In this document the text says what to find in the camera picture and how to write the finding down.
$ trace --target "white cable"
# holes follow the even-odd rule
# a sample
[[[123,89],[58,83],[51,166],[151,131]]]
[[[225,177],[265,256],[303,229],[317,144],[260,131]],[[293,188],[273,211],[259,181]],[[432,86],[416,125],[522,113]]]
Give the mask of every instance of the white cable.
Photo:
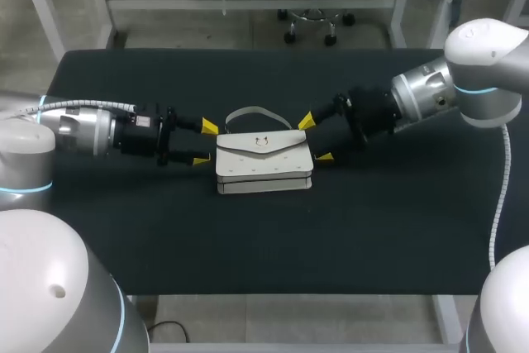
[[[498,198],[498,206],[496,207],[496,214],[494,215],[493,227],[490,231],[490,241],[488,242],[488,262],[490,269],[493,270],[496,267],[495,249],[496,249],[496,235],[498,232],[499,218],[502,215],[503,201],[507,195],[507,187],[509,185],[509,176],[511,175],[511,138],[509,137],[509,130],[506,125],[502,126],[503,133],[503,144],[505,146],[505,165],[503,168],[503,182],[502,190],[500,191]]]
[[[103,109],[118,109],[125,112],[135,112],[136,105],[130,103],[113,103],[109,101],[96,101],[92,99],[77,99],[70,101],[62,101],[59,103],[47,103],[38,107],[29,107],[21,109],[18,112],[0,112],[0,120],[11,119],[23,115],[31,115],[38,112],[48,112],[54,109],[61,109],[65,107],[101,107]]]

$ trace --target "black table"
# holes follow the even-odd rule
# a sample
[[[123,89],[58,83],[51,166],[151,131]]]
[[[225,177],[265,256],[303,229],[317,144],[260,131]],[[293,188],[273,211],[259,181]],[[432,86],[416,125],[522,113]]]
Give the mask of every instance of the black table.
[[[230,111],[260,105],[297,123],[336,93],[355,84],[386,87],[440,54],[77,51],[64,57],[49,94],[159,101],[219,125]],[[510,125],[512,182],[498,259],[529,244],[528,122],[524,110]],[[236,128],[252,130],[252,123]],[[337,118],[308,138],[317,150],[348,134]],[[214,151],[215,142],[177,131],[172,146]],[[161,169],[116,153],[58,155],[53,213],[128,294],[471,294],[488,273],[502,173],[501,132],[467,126],[455,111],[318,167],[313,188],[299,192],[221,196],[214,164]]]

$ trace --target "gray floor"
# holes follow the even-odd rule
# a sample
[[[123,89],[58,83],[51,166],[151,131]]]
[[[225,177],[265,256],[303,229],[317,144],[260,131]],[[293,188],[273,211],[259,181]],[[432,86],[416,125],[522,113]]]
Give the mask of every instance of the gray floor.
[[[55,0],[70,49],[95,41],[90,0]],[[502,18],[508,0],[465,0],[462,20]],[[409,0],[404,32],[410,46],[426,44],[436,3]],[[380,27],[388,13],[358,12],[359,24],[339,28],[337,48],[384,48]],[[284,48],[288,24],[273,12],[119,12],[115,16],[127,47],[263,49]],[[294,50],[322,48],[324,31],[302,28]],[[31,0],[0,0],[0,89],[44,92],[56,62]],[[475,297],[458,297],[465,326]],[[428,297],[388,296],[168,296],[143,305],[152,322],[179,320],[192,341],[207,342],[435,342],[440,340]],[[155,333],[157,341],[182,341],[177,327]]]

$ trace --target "stool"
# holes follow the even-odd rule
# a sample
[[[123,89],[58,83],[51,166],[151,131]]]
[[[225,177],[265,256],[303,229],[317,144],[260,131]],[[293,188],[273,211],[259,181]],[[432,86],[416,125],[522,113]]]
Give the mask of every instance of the stool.
[[[298,21],[308,22],[326,22],[329,24],[329,33],[325,36],[325,45],[332,46],[337,42],[336,24],[335,20],[341,15],[342,22],[345,26],[353,26],[355,24],[355,16],[352,13],[344,10],[334,15],[328,16],[322,9],[309,8],[301,13],[296,13],[292,10],[278,10],[278,19],[285,21],[288,15],[292,16],[293,21],[290,24],[290,29],[284,34],[284,41],[287,44],[292,44],[296,41],[296,26]]]

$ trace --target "bag strap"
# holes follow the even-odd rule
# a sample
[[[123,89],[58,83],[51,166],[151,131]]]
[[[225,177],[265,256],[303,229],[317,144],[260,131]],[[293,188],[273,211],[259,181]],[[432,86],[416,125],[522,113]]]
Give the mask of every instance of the bag strap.
[[[240,116],[251,115],[254,113],[267,116],[270,119],[274,119],[275,121],[280,122],[281,124],[285,125],[289,130],[292,130],[292,126],[290,125],[289,122],[287,122],[286,119],[282,118],[280,115],[276,113],[269,111],[268,109],[264,109],[263,107],[242,107],[241,109],[237,109],[236,111],[233,111],[228,116],[226,116],[226,121],[225,121],[226,134],[231,134],[230,130],[228,129],[229,122],[232,122],[234,119],[237,119]]]

